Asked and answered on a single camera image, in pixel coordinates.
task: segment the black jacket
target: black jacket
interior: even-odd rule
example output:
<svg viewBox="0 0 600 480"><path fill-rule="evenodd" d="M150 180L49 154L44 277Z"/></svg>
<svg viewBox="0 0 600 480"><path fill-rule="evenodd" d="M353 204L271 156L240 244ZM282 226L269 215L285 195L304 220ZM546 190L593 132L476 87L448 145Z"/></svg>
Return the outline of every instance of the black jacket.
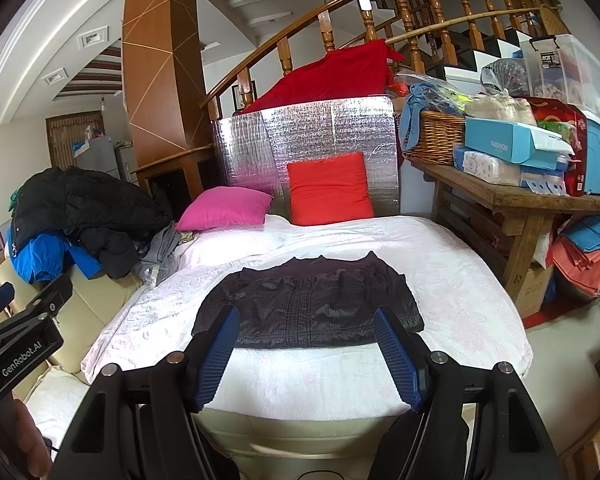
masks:
<svg viewBox="0 0 600 480"><path fill-rule="evenodd" d="M138 261L134 240L149 241L171 221L167 204L100 171L49 168L27 180L11 217L11 254L44 231L78 240L112 278Z"/></svg>
<svg viewBox="0 0 600 480"><path fill-rule="evenodd" d="M191 335L208 330L225 305L240 312L236 348L324 348L373 343L374 312L391 308L405 329L424 329L403 274L373 252L360 260L320 256L227 275L207 295Z"/></svg>

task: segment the pink pillow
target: pink pillow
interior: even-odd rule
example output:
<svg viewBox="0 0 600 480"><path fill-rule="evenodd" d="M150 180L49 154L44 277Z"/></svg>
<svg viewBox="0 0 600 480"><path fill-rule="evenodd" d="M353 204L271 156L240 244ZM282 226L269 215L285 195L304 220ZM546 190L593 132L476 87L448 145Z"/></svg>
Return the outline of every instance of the pink pillow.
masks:
<svg viewBox="0 0 600 480"><path fill-rule="evenodd" d="M261 225L272 197L246 187L218 186L203 191L176 225L178 231L205 231L231 225Z"/></svg>

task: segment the red pillow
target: red pillow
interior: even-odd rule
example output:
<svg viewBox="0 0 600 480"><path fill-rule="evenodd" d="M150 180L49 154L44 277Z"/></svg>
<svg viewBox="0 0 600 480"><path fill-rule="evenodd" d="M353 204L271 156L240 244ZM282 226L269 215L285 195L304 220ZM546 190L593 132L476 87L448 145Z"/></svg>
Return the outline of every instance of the red pillow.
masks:
<svg viewBox="0 0 600 480"><path fill-rule="evenodd" d="M325 225L373 218L362 152L286 165L291 222Z"/></svg>

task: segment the wooden table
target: wooden table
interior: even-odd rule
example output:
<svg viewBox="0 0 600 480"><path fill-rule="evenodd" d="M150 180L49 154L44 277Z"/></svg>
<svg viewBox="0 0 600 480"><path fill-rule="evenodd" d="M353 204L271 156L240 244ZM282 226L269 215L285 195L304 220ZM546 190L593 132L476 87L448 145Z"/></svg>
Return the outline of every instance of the wooden table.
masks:
<svg viewBox="0 0 600 480"><path fill-rule="evenodd" d="M600 213L600 196L538 195L516 186L487 184L477 177L456 170L453 166L439 166L412 161L412 166L424 172L424 179L434 181L432 219L459 232L480 254L498 277L511 299L516 302L526 273L533 259L541 234L551 229L557 213ZM452 194L458 190L494 213L502 213L502 225L485 215L483 209ZM509 258L502 256L491 244L477 234L469 224L450 209L457 207L465 215L477 219L480 227L502 240L514 237Z"/></svg>

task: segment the red box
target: red box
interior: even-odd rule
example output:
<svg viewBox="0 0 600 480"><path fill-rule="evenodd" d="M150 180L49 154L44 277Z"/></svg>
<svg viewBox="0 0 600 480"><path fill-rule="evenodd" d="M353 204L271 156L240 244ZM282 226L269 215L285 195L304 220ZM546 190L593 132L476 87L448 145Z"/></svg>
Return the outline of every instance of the red box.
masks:
<svg viewBox="0 0 600 480"><path fill-rule="evenodd" d="M564 185L571 196L584 194L584 176L587 172L587 119L584 114L573 105L567 105L558 99L545 97L525 97L533 110L536 121L556 121L573 124L576 127L580 148L576 149L572 139L571 147L575 153L575 160L569 164L564 173Z"/></svg>

